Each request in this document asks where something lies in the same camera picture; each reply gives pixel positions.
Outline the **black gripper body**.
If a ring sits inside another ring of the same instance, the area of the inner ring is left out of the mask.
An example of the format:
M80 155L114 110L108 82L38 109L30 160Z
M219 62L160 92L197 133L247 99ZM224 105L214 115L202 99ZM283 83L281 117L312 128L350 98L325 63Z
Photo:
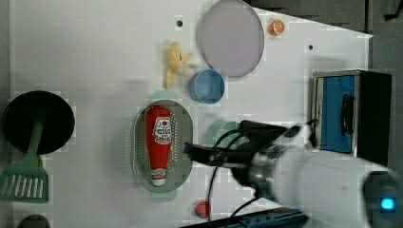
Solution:
M183 153L194 162L229 168L238 183L252 187L249 171L253 157L273 145L274 140L288 130L288 127L279 125L241 121L238 128L224 133L212 147L186 142ZM220 143L230 136L245 138L247 142L242 142L234 149L230 145L220 146Z

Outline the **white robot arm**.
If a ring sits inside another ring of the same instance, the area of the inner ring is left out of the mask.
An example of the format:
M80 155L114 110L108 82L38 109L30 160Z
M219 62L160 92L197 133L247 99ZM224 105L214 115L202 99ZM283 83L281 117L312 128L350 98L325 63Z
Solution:
M246 142L219 143L231 135ZM187 142L194 162L228 168L259 199L298 209L316 228L402 228L402 179L378 163L314 148L311 127L243 121L207 147Z

